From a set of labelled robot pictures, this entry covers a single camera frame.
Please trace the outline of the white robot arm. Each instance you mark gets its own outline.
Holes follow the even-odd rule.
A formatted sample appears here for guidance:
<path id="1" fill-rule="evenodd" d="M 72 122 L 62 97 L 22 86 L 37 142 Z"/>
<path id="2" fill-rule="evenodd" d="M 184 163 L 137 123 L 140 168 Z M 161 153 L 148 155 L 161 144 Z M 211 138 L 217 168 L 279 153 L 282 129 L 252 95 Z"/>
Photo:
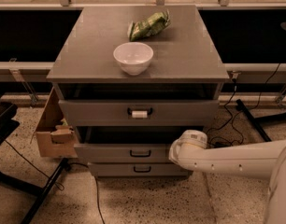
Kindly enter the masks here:
<path id="1" fill-rule="evenodd" d="M 169 159 L 190 171 L 267 179 L 264 224 L 286 224 L 286 139 L 208 148 L 205 133 L 187 130 L 171 145 Z"/>

